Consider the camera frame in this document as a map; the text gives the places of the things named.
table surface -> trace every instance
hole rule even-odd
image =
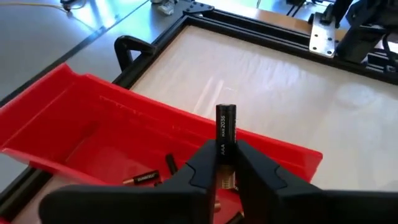
[[[306,21],[273,12],[202,2],[303,33],[311,30]],[[344,34],[338,30],[336,38]],[[189,46],[201,53],[179,53]],[[193,59],[201,63],[194,63],[197,68],[188,75]],[[398,190],[396,86],[187,27],[132,91],[207,118],[214,118],[215,104],[236,103],[239,127],[324,154],[313,179],[319,187]],[[14,223],[33,223],[37,214],[32,211],[44,192],[68,182],[55,176]]]

red plastic tray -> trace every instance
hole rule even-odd
[[[54,174],[102,185],[120,185],[154,169],[166,179],[167,153],[182,166],[215,137],[212,120],[78,75],[65,64],[3,106],[0,127],[2,152]],[[241,129],[236,137],[306,181],[322,159],[319,152]],[[239,209],[239,198],[231,192],[219,196],[223,215],[216,219],[225,222]]]

